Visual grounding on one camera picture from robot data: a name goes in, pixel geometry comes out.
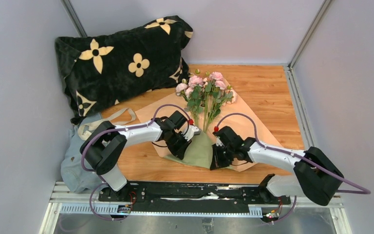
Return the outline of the green and peach wrapping paper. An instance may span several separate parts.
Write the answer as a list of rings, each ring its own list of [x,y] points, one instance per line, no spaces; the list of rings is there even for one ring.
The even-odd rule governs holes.
[[[242,113],[250,117],[256,124],[257,136],[260,141],[266,144],[281,146],[279,141],[273,136],[273,134],[267,129],[262,121],[256,116],[251,110],[248,104],[240,97],[239,94],[234,95],[235,102],[232,104],[226,104],[221,107],[221,113],[213,120],[209,125],[206,133],[201,133],[199,136],[195,136],[192,143],[186,150],[185,157],[178,159],[173,156],[167,148],[155,146],[155,150],[159,157],[172,160],[178,163],[182,163],[190,166],[198,166],[203,168],[210,168],[212,161],[212,145],[215,143],[216,138],[212,134],[214,127],[224,116],[231,113]],[[162,105],[174,104],[181,108],[187,107],[187,102],[175,93],[172,93],[150,105],[147,105],[135,113],[140,122],[146,122],[153,117],[156,109]],[[220,127],[229,126],[234,132],[240,135],[243,139],[254,136],[254,127],[252,123],[245,117],[234,115],[226,118],[222,121]]]

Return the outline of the pink fake flower stem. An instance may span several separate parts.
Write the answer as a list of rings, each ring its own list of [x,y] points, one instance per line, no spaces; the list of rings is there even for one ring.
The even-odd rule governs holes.
[[[207,123],[207,114],[208,114],[208,106],[210,102],[209,91],[211,89],[211,85],[209,84],[209,72],[206,73],[207,77],[202,78],[198,75],[191,74],[188,80],[189,85],[200,85],[201,86],[201,95],[203,98],[202,106],[204,110],[200,113],[202,115],[202,127],[200,127],[204,132],[208,130],[209,124]]]
[[[199,126],[200,113],[204,110],[201,86],[196,84],[189,85],[186,79],[182,79],[182,82],[176,86],[175,93],[186,101],[190,116],[194,123]]]
[[[211,89],[209,91],[210,102],[207,109],[207,123],[210,124],[220,115],[223,106],[236,101],[237,93],[231,85],[226,84],[222,73],[212,72],[208,78]]]

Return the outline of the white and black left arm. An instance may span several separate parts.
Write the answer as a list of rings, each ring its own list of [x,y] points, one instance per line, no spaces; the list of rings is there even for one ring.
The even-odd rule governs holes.
[[[179,111],[169,117],[153,117],[150,121],[129,126],[102,122],[80,148],[83,162],[87,162],[111,188],[117,201],[125,201],[130,195],[127,179],[117,165],[122,151],[129,146],[164,141],[172,155],[183,159],[194,136],[200,134]]]

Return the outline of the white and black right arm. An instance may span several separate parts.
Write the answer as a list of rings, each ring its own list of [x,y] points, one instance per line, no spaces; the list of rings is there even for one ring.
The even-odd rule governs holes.
[[[322,150],[291,150],[266,144],[254,137],[242,139],[232,128],[214,128],[216,143],[213,155],[221,167],[233,160],[263,163],[291,172],[291,175],[268,175],[261,183],[259,198],[272,203],[279,196],[304,196],[313,203],[327,206],[344,175]]]

